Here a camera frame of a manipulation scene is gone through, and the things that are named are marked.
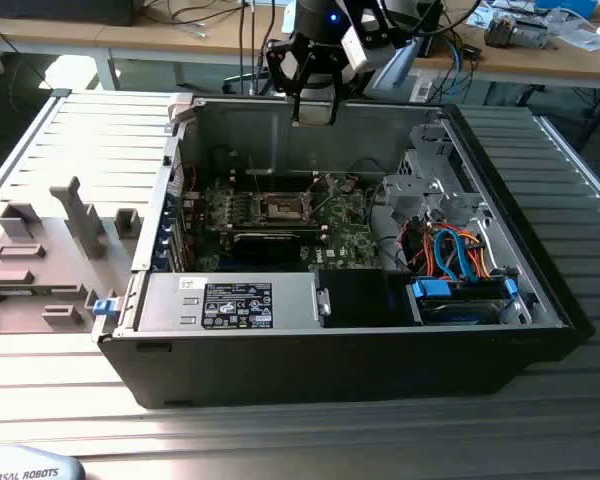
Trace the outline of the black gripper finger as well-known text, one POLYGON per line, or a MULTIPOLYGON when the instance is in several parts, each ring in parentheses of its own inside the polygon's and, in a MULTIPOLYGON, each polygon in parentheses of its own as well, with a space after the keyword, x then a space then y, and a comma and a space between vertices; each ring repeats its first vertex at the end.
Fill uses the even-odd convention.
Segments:
POLYGON ((350 85, 344 80, 343 71, 349 66, 349 59, 343 48, 335 48, 327 57, 327 66, 332 80, 332 100, 328 125, 337 119, 340 104, 350 97, 350 85))
POLYGON ((307 38, 291 38, 285 41, 269 41, 265 58, 273 86, 278 93, 284 93, 293 101, 292 124, 300 124, 301 92, 307 84, 314 67, 314 54, 307 38), (296 61, 292 76, 283 70, 283 61, 290 55, 296 61))

